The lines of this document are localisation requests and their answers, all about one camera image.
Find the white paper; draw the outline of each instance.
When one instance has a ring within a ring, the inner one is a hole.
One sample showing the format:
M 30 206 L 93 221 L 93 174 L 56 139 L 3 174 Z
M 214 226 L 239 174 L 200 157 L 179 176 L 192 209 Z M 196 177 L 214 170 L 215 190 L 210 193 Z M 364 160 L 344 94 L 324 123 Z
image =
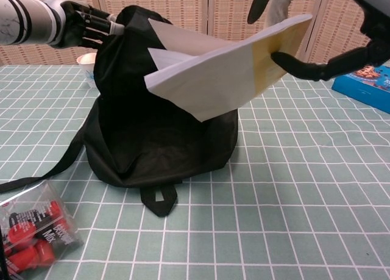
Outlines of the white paper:
M 184 62 L 194 57 L 189 56 L 188 54 L 168 51 L 165 49 L 148 48 L 148 50 L 158 70 L 162 70 L 166 67 Z
M 237 109 L 286 73 L 272 61 L 271 52 L 295 54 L 310 19 L 295 16 L 243 41 L 167 66 L 145 76 L 146 87 L 199 121 Z
M 149 22 L 158 35 L 158 39 L 160 39 L 168 51 L 181 52 L 190 56 L 199 56 L 234 43 L 233 41 L 214 38 L 152 19 L 149 19 Z

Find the blue cardboard box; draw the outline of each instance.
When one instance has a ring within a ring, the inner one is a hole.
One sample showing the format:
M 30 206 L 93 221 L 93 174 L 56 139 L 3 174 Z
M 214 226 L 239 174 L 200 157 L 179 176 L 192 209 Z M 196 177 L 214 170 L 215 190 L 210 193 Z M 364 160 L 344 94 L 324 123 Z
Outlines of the blue cardboard box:
M 390 113 L 390 66 L 366 66 L 339 76 L 332 89 L 355 100 Z

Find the woven panel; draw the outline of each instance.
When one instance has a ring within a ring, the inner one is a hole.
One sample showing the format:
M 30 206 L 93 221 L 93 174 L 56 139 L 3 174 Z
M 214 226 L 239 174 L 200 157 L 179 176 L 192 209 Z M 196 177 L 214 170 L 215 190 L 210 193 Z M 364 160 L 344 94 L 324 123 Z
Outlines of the woven panel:
M 80 0 L 96 6 L 92 0 Z M 75 64 L 79 55 L 92 51 L 85 48 L 53 49 L 48 45 L 0 46 L 0 59 L 4 65 L 61 65 Z
M 289 16 L 312 13 L 315 0 L 294 0 L 289 8 Z M 252 25 L 247 24 L 252 0 L 213 0 L 212 35 L 226 40 L 242 40 L 260 31 L 264 26 L 268 7 L 261 18 Z
M 118 14 L 128 5 L 140 5 L 158 12 L 174 25 L 191 31 L 205 32 L 205 0 L 104 0 L 107 11 Z
M 340 53 L 365 46 L 368 38 L 360 33 L 362 9 L 353 0 L 329 0 L 311 52 L 311 62 L 327 62 Z

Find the robotic hand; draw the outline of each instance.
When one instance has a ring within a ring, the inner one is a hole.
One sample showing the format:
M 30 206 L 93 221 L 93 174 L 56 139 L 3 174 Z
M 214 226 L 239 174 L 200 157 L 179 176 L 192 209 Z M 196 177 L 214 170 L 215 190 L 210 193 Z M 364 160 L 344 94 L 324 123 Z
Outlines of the robotic hand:
M 0 45 L 47 44 L 97 49 L 108 35 L 123 34 L 116 17 L 71 0 L 0 0 Z
M 253 0 L 247 22 L 253 24 L 263 14 L 268 2 L 266 26 L 277 24 L 288 16 L 288 6 L 293 0 Z M 285 71 L 300 79 L 318 81 L 348 74 L 366 65 L 379 66 L 390 59 L 390 0 L 354 0 L 364 11 L 360 32 L 370 38 L 366 47 L 343 53 L 328 64 L 303 63 L 283 52 L 271 57 Z

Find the paper cup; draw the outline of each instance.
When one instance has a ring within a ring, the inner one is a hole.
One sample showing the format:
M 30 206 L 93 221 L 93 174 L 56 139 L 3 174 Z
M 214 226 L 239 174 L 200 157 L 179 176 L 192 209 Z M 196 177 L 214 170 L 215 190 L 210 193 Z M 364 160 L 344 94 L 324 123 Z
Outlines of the paper cup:
M 93 77 L 95 58 L 96 53 L 87 53 L 77 58 L 77 63 L 83 71 L 85 79 L 91 88 L 96 88 L 95 79 Z

